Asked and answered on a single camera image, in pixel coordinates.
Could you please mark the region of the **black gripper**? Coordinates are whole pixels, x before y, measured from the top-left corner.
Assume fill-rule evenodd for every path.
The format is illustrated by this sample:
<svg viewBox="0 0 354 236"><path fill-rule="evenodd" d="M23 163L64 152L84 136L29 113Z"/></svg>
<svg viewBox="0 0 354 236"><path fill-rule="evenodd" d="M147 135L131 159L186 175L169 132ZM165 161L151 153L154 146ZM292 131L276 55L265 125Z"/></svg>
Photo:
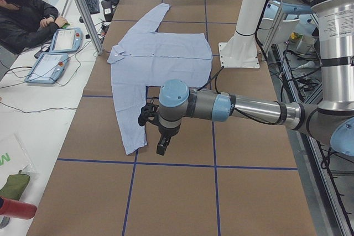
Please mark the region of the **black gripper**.
<svg viewBox="0 0 354 236"><path fill-rule="evenodd" d="M177 135L179 130L180 130L179 126L173 128L159 127L159 132L161 134L161 137L157 144L157 154L165 155L165 152L167 150L171 138Z"/></svg>

